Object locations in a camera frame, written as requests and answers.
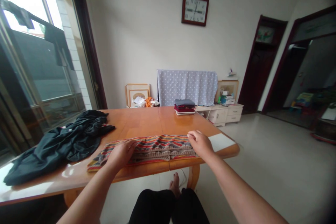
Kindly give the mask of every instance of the table leg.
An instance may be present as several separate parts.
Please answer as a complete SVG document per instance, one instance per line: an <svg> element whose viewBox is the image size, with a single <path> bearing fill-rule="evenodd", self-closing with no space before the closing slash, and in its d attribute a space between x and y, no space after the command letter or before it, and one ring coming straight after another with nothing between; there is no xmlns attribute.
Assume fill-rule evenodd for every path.
<svg viewBox="0 0 336 224"><path fill-rule="evenodd" d="M187 188L195 190L198 178L200 177L200 165L196 164L189 167L189 178Z"/></svg>
<svg viewBox="0 0 336 224"><path fill-rule="evenodd" d="M78 195L82 190L69 190L64 193L64 201L66 206L69 208L72 203L77 199Z"/></svg>

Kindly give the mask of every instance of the white card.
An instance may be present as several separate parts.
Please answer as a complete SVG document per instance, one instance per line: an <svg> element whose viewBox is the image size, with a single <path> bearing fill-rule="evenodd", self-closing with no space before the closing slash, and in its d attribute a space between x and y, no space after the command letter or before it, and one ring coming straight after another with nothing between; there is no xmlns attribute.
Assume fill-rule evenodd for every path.
<svg viewBox="0 0 336 224"><path fill-rule="evenodd" d="M234 145L235 142L222 133L209 137L215 152Z"/></svg>

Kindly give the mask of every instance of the striped knit fabric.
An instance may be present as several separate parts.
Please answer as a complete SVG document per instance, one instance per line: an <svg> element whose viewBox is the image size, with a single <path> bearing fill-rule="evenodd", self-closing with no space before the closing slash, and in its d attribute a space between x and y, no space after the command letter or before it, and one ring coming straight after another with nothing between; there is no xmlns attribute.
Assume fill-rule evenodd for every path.
<svg viewBox="0 0 336 224"><path fill-rule="evenodd" d="M198 157L185 135L156 135L132 139L138 143L127 166ZM119 142L106 144L98 156L87 165L87 171L98 171L106 163L111 151Z"/></svg>

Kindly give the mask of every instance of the box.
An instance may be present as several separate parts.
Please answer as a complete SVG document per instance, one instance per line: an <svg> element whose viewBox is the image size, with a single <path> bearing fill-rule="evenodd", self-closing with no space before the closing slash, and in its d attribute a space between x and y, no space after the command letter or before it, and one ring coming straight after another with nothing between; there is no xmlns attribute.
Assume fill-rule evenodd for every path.
<svg viewBox="0 0 336 224"><path fill-rule="evenodd" d="M222 104L229 105L229 104L234 104L235 99L221 99L220 101Z"/></svg>
<svg viewBox="0 0 336 224"><path fill-rule="evenodd" d="M233 99L234 96L225 96L225 95L222 95L222 99Z"/></svg>

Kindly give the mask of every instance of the white floor tile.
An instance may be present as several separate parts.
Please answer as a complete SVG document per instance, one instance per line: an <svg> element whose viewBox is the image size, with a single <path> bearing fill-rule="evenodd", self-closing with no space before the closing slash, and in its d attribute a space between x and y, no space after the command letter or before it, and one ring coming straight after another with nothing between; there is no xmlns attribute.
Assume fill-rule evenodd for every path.
<svg viewBox="0 0 336 224"><path fill-rule="evenodd" d="M243 115L238 124L220 130L241 147L226 162L288 222L320 222L335 184L335 146L316 141L307 129L260 114ZM183 170L188 177L188 168ZM176 171L182 181L181 170ZM113 184L101 223L127 223L139 193L167 189L174 172ZM207 164L201 165L196 193L210 223L237 223Z"/></svg>

